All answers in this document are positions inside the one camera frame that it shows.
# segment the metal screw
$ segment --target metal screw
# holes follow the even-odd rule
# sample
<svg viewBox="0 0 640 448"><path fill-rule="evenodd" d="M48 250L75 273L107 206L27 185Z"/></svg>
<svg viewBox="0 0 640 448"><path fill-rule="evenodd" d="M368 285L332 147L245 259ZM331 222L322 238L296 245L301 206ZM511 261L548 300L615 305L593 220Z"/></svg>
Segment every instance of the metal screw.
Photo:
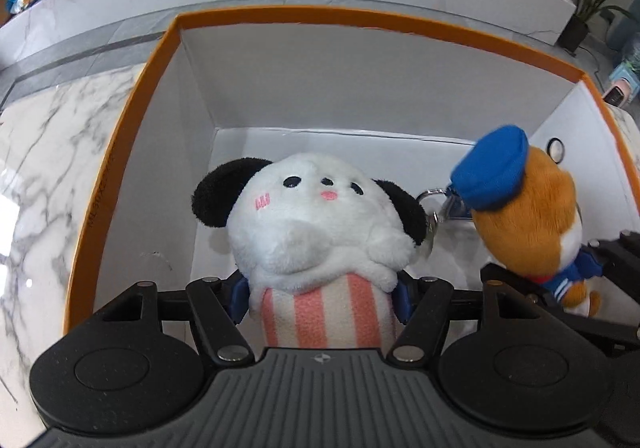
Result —
<svg viewBox="0 0 640 448"><path fill-rule="evenodd" d="M394 358L399 362L419 362L424 358L424 351L415 345L402 345L394 349Z"/></svg>
<svg viewBox="0 0 640 448"><path fill-rule="evenodd" d="M225 362L241 362L249 355L249 351L242 345L227 345L218 349L218 357Z"/></svg>

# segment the pink striped fabric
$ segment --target pink striped fabric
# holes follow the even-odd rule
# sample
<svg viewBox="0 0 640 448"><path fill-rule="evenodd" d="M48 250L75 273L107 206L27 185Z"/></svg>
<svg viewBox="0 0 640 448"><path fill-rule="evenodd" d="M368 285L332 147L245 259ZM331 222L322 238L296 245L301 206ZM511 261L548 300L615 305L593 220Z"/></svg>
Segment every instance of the pink striped fabric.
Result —
<svg viewBox="0 0 640 448"><path fill-rule="evenodd" d="M261 314L270 347L386 352L396 339L391 295L353 273L296 296L268 289Z"/></svg>

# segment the black eye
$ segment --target black eye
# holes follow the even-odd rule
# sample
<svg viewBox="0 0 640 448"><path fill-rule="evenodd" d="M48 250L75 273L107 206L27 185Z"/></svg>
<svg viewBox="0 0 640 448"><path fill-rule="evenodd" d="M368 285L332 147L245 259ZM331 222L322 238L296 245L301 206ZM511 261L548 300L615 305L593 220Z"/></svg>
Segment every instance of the black eye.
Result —
<svg viewBox="0 0 640 448"><path fill-rule="evenodd" d="M282 185L286 186L287 188L295 188L300 184L300 181L302 181L300 177L296 177L295 175L292 175L291 177L287 177L282 183Z"/></svg>

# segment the white plush dog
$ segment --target white plush dog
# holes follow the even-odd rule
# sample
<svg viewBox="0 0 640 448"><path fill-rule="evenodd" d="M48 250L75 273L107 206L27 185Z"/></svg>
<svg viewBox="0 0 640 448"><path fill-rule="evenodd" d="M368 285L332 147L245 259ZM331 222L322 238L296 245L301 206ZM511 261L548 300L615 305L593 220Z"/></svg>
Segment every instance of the white plush dog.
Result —
<svg viewBox="0 0 640 448"><path fill-rule="evenodd" d="M193 195L205 225L228 229L269 346L388 348L396 272L426 234L423 209L388 181L338 158L243 158Z"/></svg>

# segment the orange plush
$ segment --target orange plush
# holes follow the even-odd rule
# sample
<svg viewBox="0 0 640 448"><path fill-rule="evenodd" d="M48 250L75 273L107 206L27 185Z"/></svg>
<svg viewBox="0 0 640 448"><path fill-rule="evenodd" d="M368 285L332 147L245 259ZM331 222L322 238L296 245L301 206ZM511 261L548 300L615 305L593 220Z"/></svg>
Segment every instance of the orange plush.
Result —
<svg viewBox="0 0 640 448"><path fill-rule="evenodd" d="M529 146L521 129L507 126L482 138L451 179L500 263L543 285L567 311L597 313L600 295L589 293L585 279L602 270L580 250L582 222L569 173Z"/></svg>

